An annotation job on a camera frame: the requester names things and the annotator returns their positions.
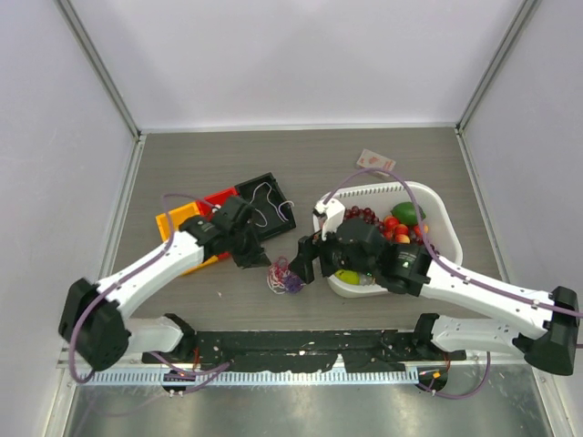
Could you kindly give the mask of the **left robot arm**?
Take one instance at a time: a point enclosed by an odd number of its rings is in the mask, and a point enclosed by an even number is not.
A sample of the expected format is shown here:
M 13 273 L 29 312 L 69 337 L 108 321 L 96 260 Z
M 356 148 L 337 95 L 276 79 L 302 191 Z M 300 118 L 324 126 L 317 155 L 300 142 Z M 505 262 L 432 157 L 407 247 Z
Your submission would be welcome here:
M 247 201 L 229 197 L 210 218 L 187 218 L 166 242 L 120 272 L 95 283 L 74 282 L 58 326 L 69 345 L 68 363 L 81 357 L 93 371 L 104 371 L 128 353 L 158 353 L 176 363 L 192 359 L 196 332 L 184 320 L 174 314 L 145 320 L 132 315 L 175 278 L 214 256 L 228 253 L 242 269 L 269 266 L 253 213 Z

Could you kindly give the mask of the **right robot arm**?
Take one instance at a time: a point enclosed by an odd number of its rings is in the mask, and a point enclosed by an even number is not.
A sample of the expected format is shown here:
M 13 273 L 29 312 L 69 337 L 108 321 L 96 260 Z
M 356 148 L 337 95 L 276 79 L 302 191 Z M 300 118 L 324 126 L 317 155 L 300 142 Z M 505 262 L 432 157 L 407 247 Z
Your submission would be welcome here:
M 531 366 L 555 375 L 574 372 L 580 314 L 571 289 L 529 290 L 477 274 L 425 247 L 391 242 L 359 218 L 333 232 L 301 238 L 290 270 L 309 284 L 315 261 L 324 277 L 341 269 L 365 273 L 392 293 L 442 300 L 480 314 L 478 320 L 421 316 L 411 338 L 421 359 L 476 350 L 521 354 Z

